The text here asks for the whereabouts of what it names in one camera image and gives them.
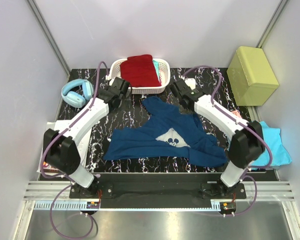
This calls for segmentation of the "navy blue t shirt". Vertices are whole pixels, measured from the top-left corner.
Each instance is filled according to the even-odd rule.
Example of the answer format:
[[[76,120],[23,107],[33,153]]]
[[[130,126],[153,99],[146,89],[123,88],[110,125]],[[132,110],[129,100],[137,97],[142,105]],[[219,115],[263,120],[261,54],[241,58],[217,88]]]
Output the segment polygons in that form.
[[[115,129],[104,160],[178,157],[209,168],[227,162],[225,150],[204,131],[197,114],[182,114],[177,106],[156,96],[145,98],[142,105],[149,120],[141,127]]]

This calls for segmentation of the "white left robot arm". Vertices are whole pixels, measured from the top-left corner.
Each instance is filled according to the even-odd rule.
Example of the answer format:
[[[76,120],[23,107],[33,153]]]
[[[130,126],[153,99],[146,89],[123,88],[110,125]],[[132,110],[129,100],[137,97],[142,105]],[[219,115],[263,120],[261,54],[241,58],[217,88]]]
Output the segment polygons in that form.
[[[43,135],[41,174],[45,174],[43,163],[47,163],[72,183],[78,184],[85,197],[93,198],[98,193],[97,179],[82,166],[78,145],[92,127],[111,111],[118,109],[130,93],[131,84],[116,77],[108,88],[96,91],[96,96],[70,120],[64,130],[46,130]]]

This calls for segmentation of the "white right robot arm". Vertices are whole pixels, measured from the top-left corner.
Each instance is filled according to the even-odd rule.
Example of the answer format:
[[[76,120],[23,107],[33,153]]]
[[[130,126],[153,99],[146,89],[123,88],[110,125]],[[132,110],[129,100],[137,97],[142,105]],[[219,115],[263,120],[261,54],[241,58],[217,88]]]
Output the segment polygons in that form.
[[[229,198],[235,192],[235,185],[243,178],[248,166],[265,151],[261,124],[248,122],[235,116],[201,89],[191,89],[184,80],[170,86],[173,95],[185,109],[203,116],[218,127],[228,138],[228,165],[217,185],[218,195]]]

